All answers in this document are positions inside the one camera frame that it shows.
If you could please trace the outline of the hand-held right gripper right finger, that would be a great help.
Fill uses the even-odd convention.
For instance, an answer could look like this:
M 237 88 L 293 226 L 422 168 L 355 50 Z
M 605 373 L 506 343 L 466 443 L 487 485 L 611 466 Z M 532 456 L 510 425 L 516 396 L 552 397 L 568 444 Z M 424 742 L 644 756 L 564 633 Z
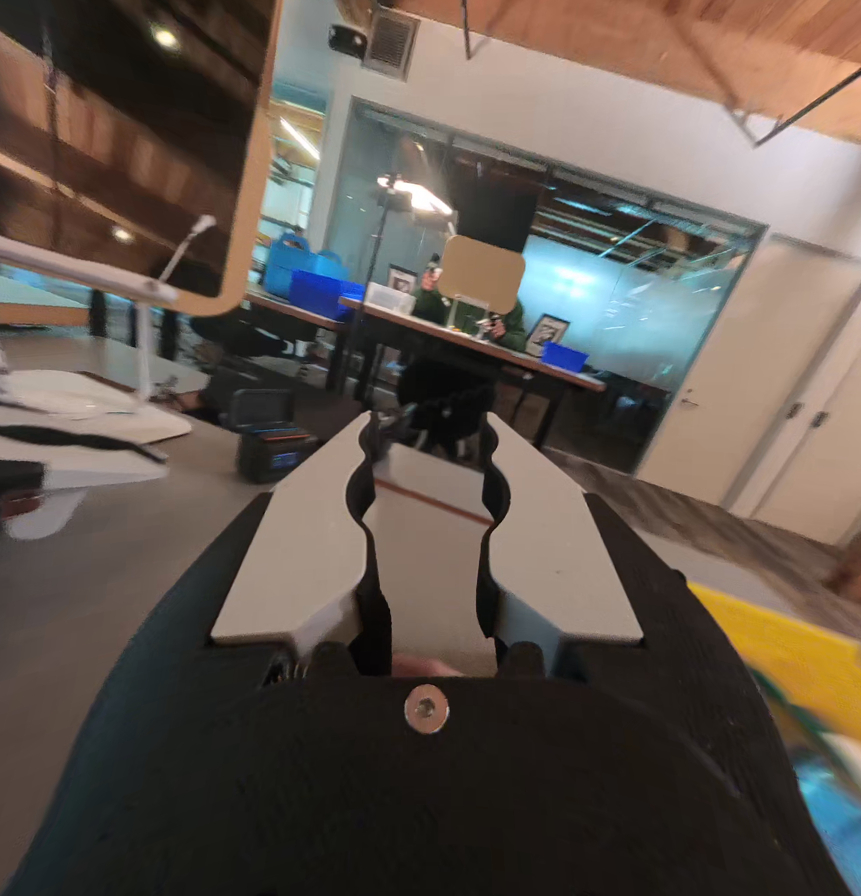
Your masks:
M 481 424 L 482 503 L 478 622 L 497 659 L 539 649 L 562 674 L 580 644 L 637 647 L 644 633 L 587 494 L 494 413 Z

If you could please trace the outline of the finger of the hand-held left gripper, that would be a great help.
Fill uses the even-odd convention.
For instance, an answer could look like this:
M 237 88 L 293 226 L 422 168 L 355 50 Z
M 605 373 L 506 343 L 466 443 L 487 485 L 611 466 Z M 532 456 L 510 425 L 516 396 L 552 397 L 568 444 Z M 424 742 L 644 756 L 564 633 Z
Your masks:
M 67 433 L 74 438 L 101 435 L 149 450 L 159 430 L 143 422 L 0 422 L 6 428 L 35 428 Z M 169 467 L 164 454 L 149 456 L 128 449 L 104 450 L 78 443 L 44 445 L 0 434 L 0 461 L 43 465 L 46 491 L 127 485 L 164 478 Z

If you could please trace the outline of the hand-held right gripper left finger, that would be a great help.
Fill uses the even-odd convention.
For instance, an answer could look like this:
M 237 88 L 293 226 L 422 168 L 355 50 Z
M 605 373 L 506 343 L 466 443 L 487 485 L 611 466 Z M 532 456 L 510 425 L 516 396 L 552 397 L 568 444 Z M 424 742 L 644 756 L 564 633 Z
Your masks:
M 376 500 L 378 416 L 362 413 L 278 483 L 212 626 L 219 645 L 325 643 L 359 672 L 392 669 L 392 615 L 365 516 Z

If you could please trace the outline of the black charging case with display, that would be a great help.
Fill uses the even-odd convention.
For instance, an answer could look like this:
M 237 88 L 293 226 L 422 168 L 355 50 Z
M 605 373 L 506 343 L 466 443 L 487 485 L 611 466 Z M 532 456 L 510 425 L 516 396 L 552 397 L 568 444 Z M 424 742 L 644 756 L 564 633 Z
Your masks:
M 238 437 L 236 469 L 252 484 L 273 484 L 321 447 L 312 432 L 294 420 L 289 390 L 240 389 L 231 398 L 227 426 Z

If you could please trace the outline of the black office chair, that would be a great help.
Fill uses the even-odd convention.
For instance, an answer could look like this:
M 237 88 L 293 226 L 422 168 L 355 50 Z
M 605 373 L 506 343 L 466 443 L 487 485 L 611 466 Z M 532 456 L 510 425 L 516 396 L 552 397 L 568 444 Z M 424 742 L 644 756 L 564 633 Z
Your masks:
M 406 417 L 404 434 L 425 454 L 440 450 L 450 462 L 467 457 L 467 442 L 492 410 L 495 384 L 488 376 L 428 357 L 406 364 L 396 387 Z

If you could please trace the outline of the small blue storage bin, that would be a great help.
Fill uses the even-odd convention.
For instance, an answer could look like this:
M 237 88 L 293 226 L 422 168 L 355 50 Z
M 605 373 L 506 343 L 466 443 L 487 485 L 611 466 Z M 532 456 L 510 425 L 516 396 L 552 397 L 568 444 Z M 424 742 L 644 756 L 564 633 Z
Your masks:
M 539 356 L 541 364 L 546 364 L 572 375 L 581 374 L 587 365 L 588 359 L 589 355 L 585 352 L 551 341 L 544 343 Z

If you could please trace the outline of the long wood-edged table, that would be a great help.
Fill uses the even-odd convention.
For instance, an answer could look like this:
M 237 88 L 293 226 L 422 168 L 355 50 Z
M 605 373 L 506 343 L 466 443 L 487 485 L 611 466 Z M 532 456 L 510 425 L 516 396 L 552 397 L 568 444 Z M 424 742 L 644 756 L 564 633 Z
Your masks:
M 601 394 L 606 389 L 604 382 L 592 375 L 566 371 L 432 322 L 366 305 L 352 297 L 342 297 L 340 303 L 351 311 L 347 320 L 347 349 L 361 349 L 362 353 L 353 397 L 364 409 L 371 408 L 373 381 L 382 347 L 431 357 L 495 382 L 502 378 L 513 380 L 523 392 L 546 398 L 548 406 L 532 438 L 533 447 L 539 451 L 545 446 L 569 391 Z

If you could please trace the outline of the white door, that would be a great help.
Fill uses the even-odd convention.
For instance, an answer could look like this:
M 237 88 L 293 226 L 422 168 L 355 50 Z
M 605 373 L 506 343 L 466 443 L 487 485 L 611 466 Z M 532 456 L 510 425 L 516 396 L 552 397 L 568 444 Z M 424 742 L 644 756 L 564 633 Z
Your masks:
M 761 241 L 635 478 L 721 504 L 860 301 L 861 260 L 780 235 Z
M 754 519 L 828 546 L 861 530 L 861 352 Z

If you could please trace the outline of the yellow plastic bin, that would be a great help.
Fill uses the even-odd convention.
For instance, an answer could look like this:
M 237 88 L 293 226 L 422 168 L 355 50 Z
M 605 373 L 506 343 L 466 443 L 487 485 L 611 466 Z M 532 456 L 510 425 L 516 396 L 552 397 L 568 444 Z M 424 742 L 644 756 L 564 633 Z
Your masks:
M 691 581 L 742 659 L 828 728 L 861 743 L 861 643 Z

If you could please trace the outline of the wood-edged side table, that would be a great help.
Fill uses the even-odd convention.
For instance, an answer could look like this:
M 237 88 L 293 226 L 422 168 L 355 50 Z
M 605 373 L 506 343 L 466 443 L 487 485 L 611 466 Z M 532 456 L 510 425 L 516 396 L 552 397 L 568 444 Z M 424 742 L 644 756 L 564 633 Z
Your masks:
M 277 315 L 285 315 L 333 333 L 335 335 L 335 345 L 329 358 L 325 377 L 325 389 L 329 392 L 343 393 L 346 379 L 347 349 L 352 330 L 349 319 L 339 321 L 293 306 L 290 302 L 265 293 L 258 287 L 248 289 L 244 294 L 244 301 L 259 308 L 265 308 Z

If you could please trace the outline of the dark blue storage bin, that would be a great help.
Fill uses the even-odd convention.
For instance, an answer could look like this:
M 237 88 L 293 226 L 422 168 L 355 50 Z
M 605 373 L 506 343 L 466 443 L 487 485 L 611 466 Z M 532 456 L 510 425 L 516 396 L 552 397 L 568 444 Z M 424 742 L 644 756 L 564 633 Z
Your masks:
M 314 315 L 346 322 L 352 317 L 353 309 L 344 303 L 344 299 L 360 303 L 364 295 L 362 284 L 297 270 L 290 277 L 288 301 Z

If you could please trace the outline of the white box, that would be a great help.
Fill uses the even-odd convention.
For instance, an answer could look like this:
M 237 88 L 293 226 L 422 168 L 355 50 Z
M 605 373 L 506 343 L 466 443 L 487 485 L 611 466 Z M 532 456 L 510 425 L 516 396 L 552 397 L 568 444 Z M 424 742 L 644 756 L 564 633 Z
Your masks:
M 367 306 L 382 308 L 398 315 L 411 315 L 417 298 L 409 292 L 371 282 L 363 298 Z

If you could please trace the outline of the blue plastic container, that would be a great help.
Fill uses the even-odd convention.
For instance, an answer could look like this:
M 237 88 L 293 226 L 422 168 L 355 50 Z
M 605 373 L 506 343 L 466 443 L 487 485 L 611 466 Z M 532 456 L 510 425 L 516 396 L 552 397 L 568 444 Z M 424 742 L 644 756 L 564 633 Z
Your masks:
M 323 250 L 312 252 L 308 241 L 291 230 L 283 232 L 269 247 L 262 288 L 268 294 L 288 298 L 294 272 L 348 280 L 349 275 L 339 255 Z

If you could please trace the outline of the black hanging panel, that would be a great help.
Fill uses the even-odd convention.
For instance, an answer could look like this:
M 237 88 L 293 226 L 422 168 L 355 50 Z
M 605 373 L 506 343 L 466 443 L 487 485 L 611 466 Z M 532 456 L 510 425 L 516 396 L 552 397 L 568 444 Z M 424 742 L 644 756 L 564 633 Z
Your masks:
M 539 190 L 494 178 L 457 179 L 450 189 L 455 232 L 483 244 L 523 254 L 539 201 Z

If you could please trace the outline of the studio light on stand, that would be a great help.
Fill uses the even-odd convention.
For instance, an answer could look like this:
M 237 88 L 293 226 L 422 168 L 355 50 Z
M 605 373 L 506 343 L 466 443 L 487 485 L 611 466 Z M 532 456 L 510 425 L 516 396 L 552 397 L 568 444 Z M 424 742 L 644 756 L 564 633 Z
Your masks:
M 373 281 L 387 220 L 392 211 L 409 213 L 413 218 L 440 230 L 447 238 L 456 235 L 455 210 L 424 185 L 406 181 L 399 173 L 386 173 L 378 177 L 377 188 L 378 205 L 381 213 L 372 237 L 373 244 L 369 256 L 369 266 L 364 280 L 364 290 L 366 292 Z

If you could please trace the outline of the metal ceiling rod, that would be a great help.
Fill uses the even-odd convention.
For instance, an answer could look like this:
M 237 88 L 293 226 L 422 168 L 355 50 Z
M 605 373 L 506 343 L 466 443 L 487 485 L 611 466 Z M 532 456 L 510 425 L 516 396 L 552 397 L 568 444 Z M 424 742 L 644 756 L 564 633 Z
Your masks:
M 460 24 L 465 58 L 476 58 L 490 42 L 490 1 L 460 1 Z
M 803 118 L 806 118 L 811 113 L 816 111 L 820 106 L 823 106 L 830 99 L 836 97 L 838 94 L 847 90 L 851 85 L 857 83 L 860 80 L 861 66 L 853 73 L 850 73 L 849 75 L 844 77 L 837 84 L 834 84 L 831 88 L 824 91 L 816 98 L 812 99 L 809 103 L 807 103 L 805 106 L 803 106 L 787 118 L 778 120 L 769 132 L 765 133 L 763 136 L 756 137 L 753 140 L 752 147 L 754 149 L 759 149 L 769 141 L 786 132 L 788 129 L 795 127 Z

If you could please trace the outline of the black wall speaker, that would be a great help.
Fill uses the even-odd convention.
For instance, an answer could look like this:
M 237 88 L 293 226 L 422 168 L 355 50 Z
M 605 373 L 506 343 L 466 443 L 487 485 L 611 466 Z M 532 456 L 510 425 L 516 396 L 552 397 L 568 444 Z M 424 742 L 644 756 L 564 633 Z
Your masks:
M 343 24 L 331 24 L 327 33 L 327 45 L 333 52 L 361 62 L 367 53 L 368 37 L 357 28 Z

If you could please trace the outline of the wall air vent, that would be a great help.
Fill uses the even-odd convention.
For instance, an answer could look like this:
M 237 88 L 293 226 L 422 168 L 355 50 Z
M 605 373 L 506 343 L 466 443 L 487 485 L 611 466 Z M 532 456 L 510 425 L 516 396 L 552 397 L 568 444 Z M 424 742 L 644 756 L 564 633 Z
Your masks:
M 375 7 L 361 67 L 406 82 L 420 29 L 420 19 L 380 4 Z

